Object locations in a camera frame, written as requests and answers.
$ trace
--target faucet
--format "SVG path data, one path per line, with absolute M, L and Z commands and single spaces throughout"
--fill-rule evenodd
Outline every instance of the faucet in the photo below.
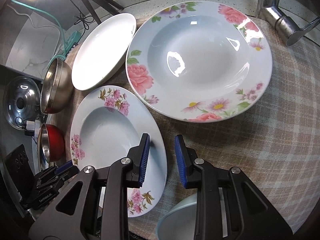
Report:
M 287 46 L 296 43 L 303 35 L 320 23 L 320 17 L 300 28 L 279 8 L 280 0 L 258 0 L 256 17 L 269 22 Z

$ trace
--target metal screw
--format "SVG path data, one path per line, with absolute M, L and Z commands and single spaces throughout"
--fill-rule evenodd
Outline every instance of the metal screw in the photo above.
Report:
M 90 173 L 93 171 L 93 167 L 92 166 L 85 166 L 83 170 L 85 173 Z
M 232 167 L 231 172 L 234 174 L 239 174 L 241 172 L 241 170 L 238 167 Z
M 123 158 L 122 160 L 121 160 L 121 163 L 122 164 L 128 164 L 128 163 L 130 163 L 131 162 L 131 160 L 129 159 L 129 158 Z
M 195 159 L 195 164 L 198 164 L 198 165 L 204 164 L 204 160 L 201 159 L 201 158 L 196 158 Z

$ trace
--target table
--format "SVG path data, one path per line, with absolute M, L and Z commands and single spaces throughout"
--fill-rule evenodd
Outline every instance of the table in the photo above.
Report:
M 302 38 L 286 47 L 271 26 L 254 19 L 268 39 L 273 73 L 262 98 L 245 113 L 216 123 L 187 123 L 151 109 L 162 134 L 168 159 L 167 184 L 159 203 L 147 214 L 129 220 L 130 231 L 154 240 L 155 227 L 175 204 L 193 194 L 179 180 L 174 136 L 182 134 L 186 145 L 214 166 L 240 167 L 276 207 L 295 232 L 320 197 L 320 48 Z M 73 61 L 80 45 L 71 51 Z M 132 91 L 125 67 L 103 85 Z M 66 159 L 70 160 L 70 128 L 76 109 L 89 91 L 75 90 L 67 107 L 53 115 L 51 123 L 64 133 Z

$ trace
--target teal cable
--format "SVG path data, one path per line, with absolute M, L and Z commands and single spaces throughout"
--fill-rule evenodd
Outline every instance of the teal cable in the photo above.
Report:
M 24 3 L 22 3 L 22 2 L 18 2 L 18 1 L 16 1 L 16 0 L 11 0 L 11 1 L 14 2 L 14 3 L 16 3 L 16 4 L 22 5 L 22 6 L 24 6 L 24 7 L 27 7 L 27 8 L 29 8 L 29 9 L 31 9 L 31 10 L 35 10 L 35 11 L 38 11 L 38 12 L 42 12 L 42 13 L 50 16 L 51 18 L 53 18 L 53 19 L 57 22 L 57 24 L 58 24 L 58 26 L 59 26 L 59 28 L 60 28 L 61 34 L 62 34 L 64 55 L 56 55 L 56 56 L 54 56 L 54 57 L 51 59 L 51 62 L 52 62 L 52 60 L 54 60 L 56 57 L 61 57 L 62 59 L 64 58 L 64 60 L 65 60 L 65 59 L 66 59 L 66 55 L 67 55 L 67 51 L 66 51 L 66 40 L 65 40 L 64 33 L 63 33 L 63 29 L 62 29 L 62 27 L 61 27 L 61 25 L 60 25 L 60 22 L 58 22 L 58 20 L 56 19 L 56 17 L 54 17 L 54 16 L 51 15 L 50 13 L 47 13 L 47 12 L 45 12 L 45 11 L 43 11 L 43 10 L 34 8 L 34 7 L 30 6 L 30 5 L 24 4 Z

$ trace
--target tablecloth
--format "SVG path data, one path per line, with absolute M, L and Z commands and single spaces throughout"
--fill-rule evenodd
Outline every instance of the tablecloth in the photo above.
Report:
M 285 218 L 293 231 L 306 220 L 320 197 L 320 48 L 303 37 L 286 47 L 271 26 L 253 19 L 268 39 L 273 72 L 261 99 L 249 110 L 216 123 L 177 121 L 150 110 L 162 134 L 168 160 L 168 176 L 159 203 L 147 214 L 129 219 L 129 229 L 154 240 L 155 228 L 175 204 L 193 194 L 179 180 L 174 136 L 182 134 L 186 145 L 214 166 L 240 167 Z M 72 68 L 80 48 L 66 62 Z M 125 66 L 104 85 L 132 91 Z M 76 109 L 89 91 L 75 90 L 68 106 L 53 115 L 51 123 L 64 132 L 70 158 L 70 128 Z

